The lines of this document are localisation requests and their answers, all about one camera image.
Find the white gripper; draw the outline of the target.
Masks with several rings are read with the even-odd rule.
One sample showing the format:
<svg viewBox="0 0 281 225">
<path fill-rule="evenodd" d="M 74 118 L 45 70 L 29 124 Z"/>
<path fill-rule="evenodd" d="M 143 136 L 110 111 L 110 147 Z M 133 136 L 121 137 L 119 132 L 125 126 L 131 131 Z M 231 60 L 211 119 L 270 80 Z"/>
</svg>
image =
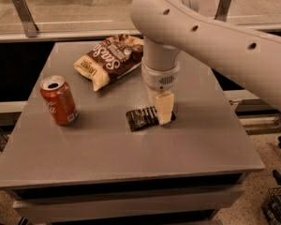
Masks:
<svg viewBox="0 0 281 225">
<path fill-rule="evenodd" d="M 174 94 L 165 91 L 178 82 L 180 66 L 177 65 L 170 70 L 155 70 L 145 63 L 141 64 L 142 78 L 146 83 L 146 91 L 151 106 L 155 105 L 157 118 L 160 125 L 165 125 L 171 120 L 174 104 Z M 165 91 L 155 95 L 155 91 Z"/>
</svg>

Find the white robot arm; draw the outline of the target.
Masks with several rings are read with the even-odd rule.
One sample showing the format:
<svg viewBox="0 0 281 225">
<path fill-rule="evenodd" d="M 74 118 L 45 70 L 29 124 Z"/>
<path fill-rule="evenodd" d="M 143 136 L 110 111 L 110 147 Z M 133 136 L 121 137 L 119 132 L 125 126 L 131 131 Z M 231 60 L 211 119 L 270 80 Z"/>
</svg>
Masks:
<svg viewBox="0 0 281 225">
<path fill-rule="evenodd" d="M 130 17 L 144 37 L 141 72 L 158 118 L 170 121 L 177 82 L 178 52 L 255 94 L 281 112 L 281 37 L 208 19 L 198 13 L 198 0 L 133 0 Z"/>
</svg>

